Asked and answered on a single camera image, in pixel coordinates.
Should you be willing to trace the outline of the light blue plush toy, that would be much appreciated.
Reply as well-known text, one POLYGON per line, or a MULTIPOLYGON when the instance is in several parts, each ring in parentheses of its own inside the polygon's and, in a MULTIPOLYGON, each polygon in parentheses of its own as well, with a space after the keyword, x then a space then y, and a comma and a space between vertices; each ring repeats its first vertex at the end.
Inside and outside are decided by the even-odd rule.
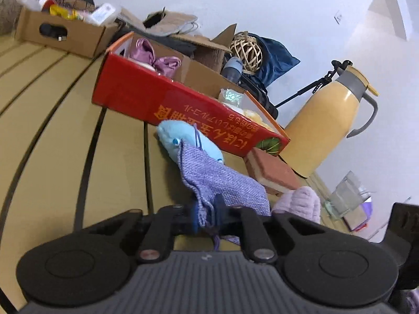
POLYGON ((157 136, 169 157, 178 162, 180 144, 186 142, 206 152, 214 160, 224 163, 222 151, 196 125, 185 121, 165 120, 157 126, 157 136))

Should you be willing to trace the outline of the clear plastic container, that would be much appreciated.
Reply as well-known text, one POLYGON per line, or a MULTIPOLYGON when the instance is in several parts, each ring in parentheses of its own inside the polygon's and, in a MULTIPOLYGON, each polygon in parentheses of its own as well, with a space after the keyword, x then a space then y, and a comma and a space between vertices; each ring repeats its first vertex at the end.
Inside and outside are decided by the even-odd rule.
POLYGON ((331 217, 339 219, 354 211, 371 197, 354 172, 349 171, 324 201, 324 207, 331 217))

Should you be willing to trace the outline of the lilac fluffy towel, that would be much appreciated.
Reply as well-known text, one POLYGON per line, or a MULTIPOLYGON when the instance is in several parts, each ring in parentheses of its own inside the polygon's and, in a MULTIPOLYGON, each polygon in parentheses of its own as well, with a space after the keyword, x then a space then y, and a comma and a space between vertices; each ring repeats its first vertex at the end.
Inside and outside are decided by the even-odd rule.
POLYGON ((321 203, 313 189, 302 186, 283 194, 272 207, 271 213, 291 213, 320 224, 321 203))

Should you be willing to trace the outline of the large open cardboard box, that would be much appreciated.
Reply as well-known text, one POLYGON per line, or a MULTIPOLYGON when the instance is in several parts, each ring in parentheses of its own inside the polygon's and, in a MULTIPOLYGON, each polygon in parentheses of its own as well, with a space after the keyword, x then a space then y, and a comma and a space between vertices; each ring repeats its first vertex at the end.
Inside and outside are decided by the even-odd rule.
POLYGON ((230 44, 236 33, 236 24, 231 24, 215 38, 209 39, 201 35, 176 34, 176 38, 187 43, 192 43, 196 49, 193 52, 193 60, 203 64, 211 70, 220 73, 223 67, 224 56, 230 53, 230 44))

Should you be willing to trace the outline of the yellow thermos jug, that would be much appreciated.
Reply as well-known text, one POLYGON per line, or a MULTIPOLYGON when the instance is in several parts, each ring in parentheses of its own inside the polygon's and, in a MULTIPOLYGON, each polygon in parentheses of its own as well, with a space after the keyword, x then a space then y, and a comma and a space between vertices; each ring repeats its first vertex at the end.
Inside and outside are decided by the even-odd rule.
POLYGON ((365 131, 378 114, 372 98, 378 92, 355 67, 347 66, 336 80, 310 97, 285 127, 290 142, 280 158, 300 177, 309 177, 344 138, 365 131), (373 112, 363 126, 352 128, 361 101, 369 103, 373 112))

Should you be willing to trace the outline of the purple knitted pouch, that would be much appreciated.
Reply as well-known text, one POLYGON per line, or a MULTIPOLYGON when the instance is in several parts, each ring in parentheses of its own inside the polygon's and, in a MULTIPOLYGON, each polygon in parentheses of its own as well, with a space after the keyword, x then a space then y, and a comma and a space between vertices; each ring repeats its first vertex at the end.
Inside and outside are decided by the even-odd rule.
POLYGON ((271 214, 267 193, 261 184, 184 140, 178 150, 178 166, 183 184, 195 196, 197 227, 209 233, 216 250, 220 236, 215 228, 221 225, 223 207, 241 206, 253 209, 260 216, 271 214))

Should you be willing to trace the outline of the red orange cardboard tray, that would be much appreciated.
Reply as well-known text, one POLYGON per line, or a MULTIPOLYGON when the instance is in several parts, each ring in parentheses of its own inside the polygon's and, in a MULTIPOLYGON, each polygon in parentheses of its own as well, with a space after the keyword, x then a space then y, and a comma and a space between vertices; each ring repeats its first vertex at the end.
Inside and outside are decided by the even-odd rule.
POLYGON ((93 104, 154 126, 164 120, 197 125, 220 150, 240 157, 264 140, 272 140, 274 154, 289 143, 285 131, 249 92, 203 64, 153 42, 157 57, 175 56, 181 66, 172 78, 142 67, 129 57, 140 38, 130 32, 107 48, 92 94, 93 104), (260 115, 263 124, 218 101, 221 89, 243 94, 243 107, 260 115))

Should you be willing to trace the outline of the pink satin bow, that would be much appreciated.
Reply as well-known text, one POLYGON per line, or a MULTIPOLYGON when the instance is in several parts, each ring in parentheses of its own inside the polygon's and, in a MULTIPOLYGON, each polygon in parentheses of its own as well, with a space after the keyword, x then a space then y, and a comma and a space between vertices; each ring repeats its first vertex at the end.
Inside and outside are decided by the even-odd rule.
POLYGON ((129 57, 169 78, 172 78, 177 69, 182 65, 181 59, 176 56, 157 57, 151 42, 146 38, 139 38, 136 41, 129 57))

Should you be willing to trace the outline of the small brown cardboard box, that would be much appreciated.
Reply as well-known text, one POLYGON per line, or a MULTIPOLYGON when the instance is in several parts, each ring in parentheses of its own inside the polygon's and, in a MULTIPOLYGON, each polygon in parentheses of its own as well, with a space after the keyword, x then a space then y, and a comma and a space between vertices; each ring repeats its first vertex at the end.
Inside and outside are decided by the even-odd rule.
POLYGON ((19 16, 15 38, 93 58, 108 48, 118 30, 118 24, 95 26, 24 8, 19 16))

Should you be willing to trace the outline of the red scouring sponge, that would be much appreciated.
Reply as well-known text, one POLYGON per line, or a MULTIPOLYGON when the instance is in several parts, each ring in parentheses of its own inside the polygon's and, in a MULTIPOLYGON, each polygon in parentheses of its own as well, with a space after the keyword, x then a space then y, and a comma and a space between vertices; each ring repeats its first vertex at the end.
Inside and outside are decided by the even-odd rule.
POLYGON ((261 184, 266 192, 280 196, 301 187, 294 171, 280 158, 253 148, 244 158, 248 175, 261 184))

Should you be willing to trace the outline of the white yellow plush dog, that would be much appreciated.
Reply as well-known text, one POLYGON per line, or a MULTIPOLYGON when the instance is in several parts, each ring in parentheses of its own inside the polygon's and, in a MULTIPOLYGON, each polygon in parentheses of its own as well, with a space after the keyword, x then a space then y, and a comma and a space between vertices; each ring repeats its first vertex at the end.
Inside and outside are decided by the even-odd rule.
POLYGON ((272 127, 270 127, 270 125, 268 125, 267 123, 263 122, 263 118, 256 112, 249 110, 249 109, 242 109, 241 110, 241 114, 245 117, 247 117, 248 119, 250 119, 251 121, 259 124, 260 126, 266 128, 269 131, 273 131, 272 127))

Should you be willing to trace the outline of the blue water bottle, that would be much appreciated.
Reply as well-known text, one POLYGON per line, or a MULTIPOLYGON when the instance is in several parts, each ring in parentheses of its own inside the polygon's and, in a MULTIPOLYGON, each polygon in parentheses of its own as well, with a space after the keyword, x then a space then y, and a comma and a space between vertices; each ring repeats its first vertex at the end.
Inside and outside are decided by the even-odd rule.
POLYGON ((231 57, 221 70, 221 75, 232 83, 237 84, 243 74, 243 64, 240 58, 231 57))

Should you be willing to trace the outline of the woven rattan ball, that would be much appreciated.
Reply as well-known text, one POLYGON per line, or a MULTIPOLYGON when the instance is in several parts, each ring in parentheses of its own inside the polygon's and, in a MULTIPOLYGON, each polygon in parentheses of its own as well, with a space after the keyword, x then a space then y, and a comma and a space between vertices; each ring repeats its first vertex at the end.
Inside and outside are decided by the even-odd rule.
POLYGON ((238 57, 243 65, 244 73, 255 75, 263 63, 263 52, 257 39, 247 31, 239 32, 230 43, 229 49, 233 56, 238 57))

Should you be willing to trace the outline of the dark blue jacket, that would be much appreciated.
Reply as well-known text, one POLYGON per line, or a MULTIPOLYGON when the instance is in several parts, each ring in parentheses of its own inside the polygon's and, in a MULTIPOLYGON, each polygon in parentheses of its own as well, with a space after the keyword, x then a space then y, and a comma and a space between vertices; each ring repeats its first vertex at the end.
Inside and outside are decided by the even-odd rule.
POLYGON ((255 37, 262 52, 262 64, 251 76, 251 81, 257 87, 266 89, 277 78, 300 64, 300 60, 292 56, 282 43, 253 33, 251 36, 255 37))

